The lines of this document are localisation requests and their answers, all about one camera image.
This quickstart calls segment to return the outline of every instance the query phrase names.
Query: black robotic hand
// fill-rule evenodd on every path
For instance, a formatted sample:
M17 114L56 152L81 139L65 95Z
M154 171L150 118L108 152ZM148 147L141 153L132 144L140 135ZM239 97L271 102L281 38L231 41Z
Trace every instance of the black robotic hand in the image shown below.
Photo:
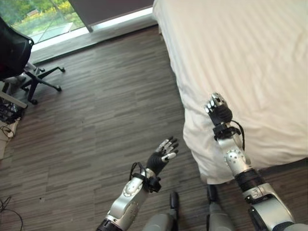
M232 111L219 93L214 92L204 108L215 126L221 123L230 123L232 120Z
M176 148L179 145L177 141L173 137L164 140L148 159L146 167L152 170L155 175L163 170L170 159L177 156L178 150Z

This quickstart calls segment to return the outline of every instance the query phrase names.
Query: wooden floor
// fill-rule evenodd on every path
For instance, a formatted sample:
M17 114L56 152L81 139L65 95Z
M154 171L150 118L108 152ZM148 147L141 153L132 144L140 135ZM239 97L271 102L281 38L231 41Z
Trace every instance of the wooden floor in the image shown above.
M0 166L0 198L27 231L93 231L120 195L135 161L146 162L166 137L180 140L179 156L161 173L162 190L144 203L130 230L168 210L180 195L182 231L205 230L206 186L182 138L184 110L158 29L115 39L45 65L66 73L46 77L61 93L39 86ZM22 91L16 93L25 98ZM265 171L293 212L308 223L308 170L304 162ZM237 230L253 230L248 206L234 182L219 185L221 204ZM19 230L19 219L2 214L1 231Z

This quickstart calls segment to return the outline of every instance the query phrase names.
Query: robot leg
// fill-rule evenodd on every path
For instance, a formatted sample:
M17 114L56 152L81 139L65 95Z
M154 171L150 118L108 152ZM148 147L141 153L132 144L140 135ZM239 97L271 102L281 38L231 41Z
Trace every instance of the robot leg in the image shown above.
M142 231L178 231L179 195L170 194L170 211L156 214L147 222Z
M235 231L228 214L218 204L217 190L214 185L207 185L207 197L210 214L207 217L208 231Z

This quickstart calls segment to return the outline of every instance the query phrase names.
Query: office chair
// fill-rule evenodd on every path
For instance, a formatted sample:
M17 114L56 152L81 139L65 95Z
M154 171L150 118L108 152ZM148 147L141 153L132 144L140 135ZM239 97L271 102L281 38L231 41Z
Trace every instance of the office chair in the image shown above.
M27 99L29 102L38 104L38 101L32 98L37 85L41 83L61 91L60 86L49 84L43 78L57 69L61 72L65 72L65 69L57 66L45 71L29 63L28 60L33 45L32 38L17 32L0 17L0 80L25 73L31 80L23 84L21 89L28 92Z

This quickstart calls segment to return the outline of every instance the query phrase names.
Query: wire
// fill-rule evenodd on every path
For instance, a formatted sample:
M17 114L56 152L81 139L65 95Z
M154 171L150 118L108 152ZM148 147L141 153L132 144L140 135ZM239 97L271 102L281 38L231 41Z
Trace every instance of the wire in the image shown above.
M135 170L135 168L136 168L137 165L139 166L139 174L141 174L141 173L142 173L142 170L143 170L143 171L144 171L144 174L145 174L145 178L147 179L145 167L142 166L142 164L141 164L140 162L135 162L135 163L132 164L132 166L131 166L130 174L129 174L129 180L132 179L132 177L133 177L133 171Z
M11 133L13 133L13 137L15 136L15 134L14 134L14 132L10 129L10 128L8 128L8 127L6 127L6 126L1 126L0 127L0 130L2 131L2 133L7 137L7 138L11 138L11 137L9 137L8 136L8 134L11 132Z
M245 151L245 133L244 133L244 129L243 129L242 125L240 125L239 122L236 122L235 120L231 120L231 121L236 123L240 127L241 134L242 134L242 141L243 141L242 149Z
M23 226L24 226L23 218L21 217L21 215L19 215L19 213L15 212L14 210L10 210L10 209L6 208L9 204L11 198L12 197L9 196L8 198L5 199L4 202L0 199L0 203L1 203L1 206L0 206L0 224L2 222L2 212L9 211L9 212L15 213L19 217L20 222L21 222L21 225L20 225L20 231L21 231Z

